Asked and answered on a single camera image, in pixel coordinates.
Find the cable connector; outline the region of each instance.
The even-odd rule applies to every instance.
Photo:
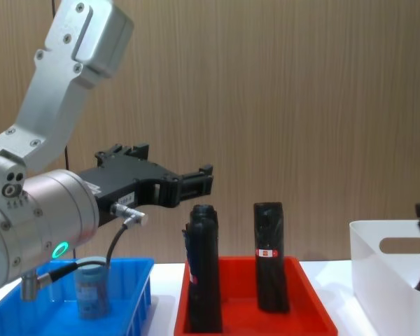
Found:
[[[20,297],[24,301],[34,301],[39,290],[44,289],[53,282],[56,282],[62,277],[65,277],[67,274],[76,271],[79,267],[86,265],[101,265],[104,267],[106,266],[106,263],[96,260],[85,262],[70,262],[60,268],[46,272],[40,276],[37,276],[36,270],[33,269],[22,277],[22,290]]]
[[[111,206],[111,214],[120,218],[124,218],[125,224],[128,228],[134,225],[145,226],[148,223],[148,215],[146,213],[131,209],[128,206],[120,203],[114,203]]]

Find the screw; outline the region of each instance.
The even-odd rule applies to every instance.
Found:
[[[34,210],[35,217],[41,217],[43,215],[43,212],[41,209],[37,208]]]
[[[15,267],[15,266],[17,266],[17,265],[19,265],[20,264],[20,258],[19,257],[17,257],[16,259],[14,259],[14,261],[13,261],[13,266]]]
[[[9,223],[8,222],[2,222],[1,224],[0,224],[0,228],[3,230],[3,231],[8,231],[9,229],[10,229],[10,225],[9,225]]]
[[[15,193],[15,186],[12,184],[7,184],[3,187],[3,196],[12,197]]]
[[[65,34],[63,41],[64,41],[65,44],[70,43],[70,41],[71,41],[71,35],[70,34]]]
[[[29,145],[30,145],[31,147],[36,147],[36,146],[38,146],[40,143],[41,143],[41,141],[40,141],[39,139],[35,139],[35,140],[31,141],[31,142],[29,143]]]
[[[82,11],[84,11],[84,3],[82,2],[78,3],[78,5],[76,5],[76,11],[78,13],[81,13]]]
[[[73,65],[73,72],[75,74],[79,74],[82,68],[83,68],[83,65],[81,63],[76,63],[75,65]]]

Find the wooden wall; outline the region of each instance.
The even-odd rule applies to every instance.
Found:
[[[0,95],[17,92],[0,109],[18,109],[48,31],[49,1],[36,2],[0,1],[12,39],[0,39]],[[181,229],[198,202],[218,210],[223,255],[253,254],[254,202],[283,202],[286,253],[310,260],[348,258],[350,221],[414,217],[420,0],[115,2],[134,34],[118,75],[91,92],[71,169],[93,166],[94,152],[114,143],[140,142],[175,172],[215,167],[212,196],[146,208],[148,227],[126,232],[117,256],[182,261]],[[104,254],[119,226],[78,254]]]

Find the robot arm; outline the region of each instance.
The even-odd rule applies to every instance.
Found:
[[[77,175],[26,175],[62,153],[88,90],[116,72],[132,29],[111,0],[61,3],[17,120],[0,134],[0,287],[98,228],[97,203]]]
[[[211,192],[211,166],[180,176],[148,162],[147,145],[99,152],[98,167],[79,175],[26,178],[61,154],[88,90],[116,72],[132,29],[111,0],[63,0],[17,120],[0,134],[0,287],[22,277],[26,300],[36,297],[36,267],[85,243],[100,225],[116,217],[142,224],[137,205],[175,207]]]

